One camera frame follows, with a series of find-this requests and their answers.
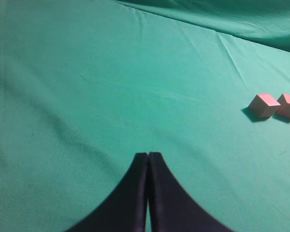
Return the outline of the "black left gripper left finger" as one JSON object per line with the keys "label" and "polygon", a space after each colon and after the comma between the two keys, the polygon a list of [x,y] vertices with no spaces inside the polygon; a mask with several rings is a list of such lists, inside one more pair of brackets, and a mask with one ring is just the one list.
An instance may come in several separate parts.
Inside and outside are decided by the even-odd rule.
{"label": "black left gripper left finger", "polygon": [[144,232],[146,227],[148,154],[135,154],[111,194],[69,232]]}

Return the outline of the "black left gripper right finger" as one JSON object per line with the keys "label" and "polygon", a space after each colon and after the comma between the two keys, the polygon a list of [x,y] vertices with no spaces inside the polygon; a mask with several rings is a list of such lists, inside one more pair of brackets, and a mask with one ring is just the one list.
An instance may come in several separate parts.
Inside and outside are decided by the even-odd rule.
{"label": "black left gripper right finger", "polygon": [[148,201],[153,232],[230,232],[201,208],[176,180],[163,156],[148,156]]}

